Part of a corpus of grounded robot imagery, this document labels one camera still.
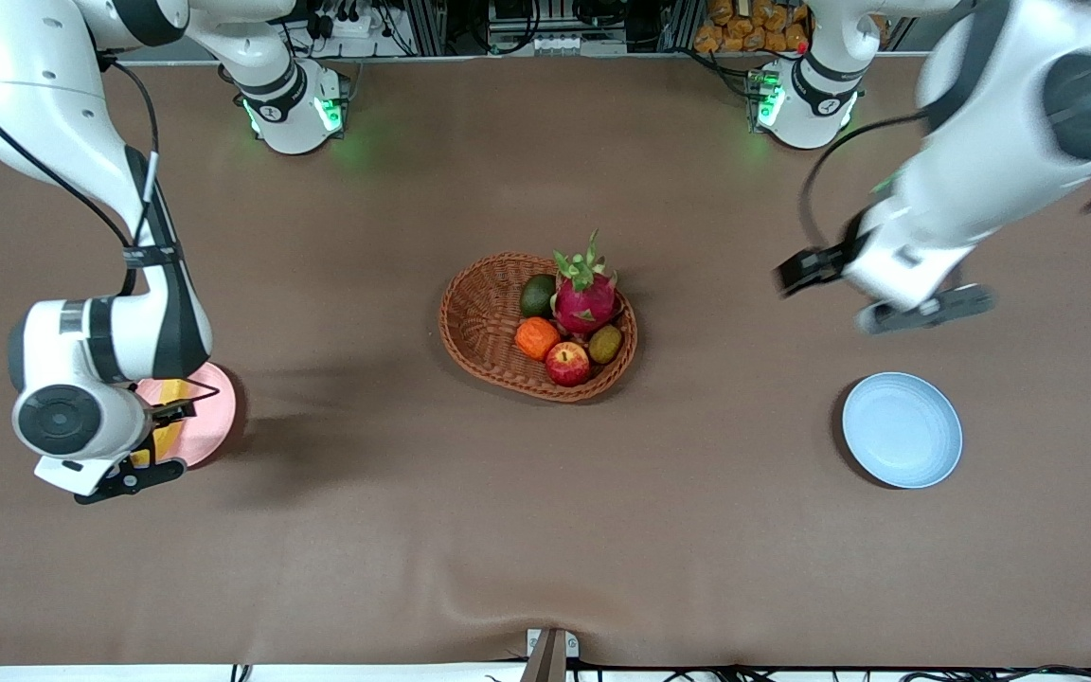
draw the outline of brown table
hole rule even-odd
[[[858,120],[909,111],[883,60]],[[116,290],[94,216],[0,164],[0,665],[478,660],[565,626],[608,665],[1091,665],[1091,217],[988,240],[997,310],[867,338],[849,286],[780,301],[813,153],[746,131],[688,61],[376,65],[346,141],[284,158],[212,69],[143,70],[161,180],[251,403],[239,452],[80,507],[14,441],[8,330]],[[118,127],[146,144],[135,92]],[[838,154],[824,228],[918,144]],[[601,228],[640,355],[591,406],[477,384],[443,286]],[[956,474],[867,482],[836,445],[854,381],[912,371],[966,424]]]

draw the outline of brown woven basket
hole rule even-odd
[[[528,254],[499,254],[471,264],[455,276],[441,302],[441,337],[452,358],[473,376],[528,396],[577,403],[607,392],[624,374],[637,347],[634,310],[618,290],[622,312],[612,324],[623,335],[621,350],[607,366],[592,363],[587,384],[566,388],[554,384],[546,366],[516,347],[520,320],[520,289],[533,275],[556,275],[550,259]]]

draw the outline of blue plate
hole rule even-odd
[[[844,440],[861,466],[896,488],[943,482],[962,455],[962,424],[934,384],[897,371],[866,376],[844,402]]]

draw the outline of basket rim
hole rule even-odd
[[[610,362],[606,368],[598,374],[592,381],[588,381],[587,384],[575,385],[575,387],[564,387],[564,385],[553,385],[549,390],[531,387],[531,385],[525,385],[520,383],[515,383],[515,381],[506,380],[502,375],[502,372],[494,372],[482,368],[477,363],[472,362],[463,350],[459,349],[457,340],[455,340],[454,335],[452,335],[451,326],[448,323],[449,311],[452,310],[452,299],[454,299],[455,294],[458,290],[458,286],[466,279],[467,276],[471,276],[473,272],[488,268],[493,264],[506,261],[528,261],[532,264],[538,264],[542,267],[542,272],[558,272],[558,266],[551,259],[542,258],[542,255],[533,254],[523,254],[518,251],[503,251],[499,254],[487,255],[484,259],[477,260],[469,267],[464,268],[457,275],[454,276],[445,289],[445,295],[443,295],[441,301],[441,313],[437,315],[436,324],[441,328],[441,338],[445,349],[447,350],[449,357],[454,359],[454,362],[458,363],[458,367],[463,368],[477,379],[485,381],[488,384],[495,384],[499,387],[507,388],[511,392],[518,392],[525,394],[525,396],[532,396],[535,398],[542,398],[542,400],[549,400],[554,403],[578,403],[582,400],[588,400],[588,398],[595,398],[599,394],[607,392],[612,385],[618,383],[618,380],[627,370],[628,364],[633,361],[634,355],[637,350],[637,318],[634,314],[634,308],[622,294],[622,290],[615,290],[618,295],[618,302],[623,308],[623,325],[625,332],[623,334],[624,338],[622,342],[622,348],[618,352],[618,358],[613,362]]]

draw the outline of red apple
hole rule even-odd
[[[571,387],[588,380],[592,364],[588,362],[588,354],[584,351],[584,346],[564,340],[546,355],[546,371],[549,372],[550,379],[554,380],[554,384]]]

